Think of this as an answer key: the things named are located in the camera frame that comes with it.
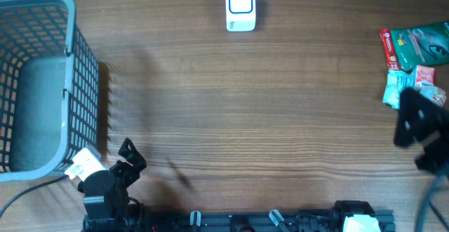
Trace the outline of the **mint wet wipes packet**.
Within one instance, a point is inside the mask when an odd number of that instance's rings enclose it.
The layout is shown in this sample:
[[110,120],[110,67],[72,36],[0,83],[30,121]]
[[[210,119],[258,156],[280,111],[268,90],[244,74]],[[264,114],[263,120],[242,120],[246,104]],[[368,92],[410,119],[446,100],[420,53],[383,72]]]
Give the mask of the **mint wet wipes packet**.
[[389,70],[387,74],[387,85],[382,102],[388,104],[393,109],[399,109],[401,92],[406,88],[413,87],[414,85],[414,74],[407,74],[404,71]]

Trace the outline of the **red Nescafe sachet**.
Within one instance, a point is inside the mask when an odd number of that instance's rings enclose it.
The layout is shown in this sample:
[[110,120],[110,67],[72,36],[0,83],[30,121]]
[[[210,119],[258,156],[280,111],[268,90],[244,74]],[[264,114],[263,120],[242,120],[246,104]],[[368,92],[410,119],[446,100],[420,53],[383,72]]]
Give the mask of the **red Nescafe sachet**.
[[401,66],[397,60],[396,51],[394,49],[391,30],[390,29],[381,29],[379,31],[382,47],[384,49],[384,55],[387,61],[387,66],[389,70],[399,71],[401,70]]

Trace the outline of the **small orange white packet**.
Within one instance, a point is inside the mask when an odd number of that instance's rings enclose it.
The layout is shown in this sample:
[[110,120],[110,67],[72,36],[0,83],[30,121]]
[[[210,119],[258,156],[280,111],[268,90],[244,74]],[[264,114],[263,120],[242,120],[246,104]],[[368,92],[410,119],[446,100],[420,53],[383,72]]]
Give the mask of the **small orange white packet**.
[[415,86],[433,86],[434,85],[434,68],[417,65],[414,69]]

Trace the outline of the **green lid jar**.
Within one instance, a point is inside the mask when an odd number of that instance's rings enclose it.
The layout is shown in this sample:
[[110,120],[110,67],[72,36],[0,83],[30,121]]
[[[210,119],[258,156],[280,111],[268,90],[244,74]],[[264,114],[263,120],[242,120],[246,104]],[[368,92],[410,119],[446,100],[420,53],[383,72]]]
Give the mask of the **green lid jar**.
[[436,86],[424,86],[420,89],[420,94],[440,107],[445,104],[446,93]]

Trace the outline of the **green 3M gloves packet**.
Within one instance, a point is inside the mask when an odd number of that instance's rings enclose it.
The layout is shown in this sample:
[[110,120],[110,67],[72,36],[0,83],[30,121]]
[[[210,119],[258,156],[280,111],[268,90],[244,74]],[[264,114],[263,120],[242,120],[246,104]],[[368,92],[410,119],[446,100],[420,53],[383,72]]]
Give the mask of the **green 3M gloves packet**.
[[398,64],[403,71],[417,65],[433,67],[448,63],[448,21],[391,30]]

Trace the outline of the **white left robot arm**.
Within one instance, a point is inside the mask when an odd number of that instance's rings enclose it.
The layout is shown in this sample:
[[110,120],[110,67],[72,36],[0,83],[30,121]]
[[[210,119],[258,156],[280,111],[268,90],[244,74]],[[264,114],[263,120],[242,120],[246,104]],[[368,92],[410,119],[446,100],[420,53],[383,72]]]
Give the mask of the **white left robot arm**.
[[82,231],[144,231],[143,204],[128,194],[128,187],[139,180],[147,162],[126,138],[119,149],[125,161],[117,161],[110,169],[94,172],[79,183],[84,194],[86,215]]

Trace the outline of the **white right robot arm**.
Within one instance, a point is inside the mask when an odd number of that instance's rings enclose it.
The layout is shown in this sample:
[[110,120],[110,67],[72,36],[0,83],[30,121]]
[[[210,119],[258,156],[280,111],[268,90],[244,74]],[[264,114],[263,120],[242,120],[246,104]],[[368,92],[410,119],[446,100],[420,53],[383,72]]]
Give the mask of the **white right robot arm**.
[[[400,109],[394,135],[396,146],[407,148],[420,143],[424,153],[415,159],[418,170],[434,176],[417,209],[415,231],[422,231],[427,212],[434,213],[444,229],[448,229],[448,220],[432,203],[434,194],[448,181],[448,110],[434,104],[413,88],[406,88],[400,94]],[[379,215],[367,202],[337,201],[339,231],[393,231],[394,228],[383,224]]]

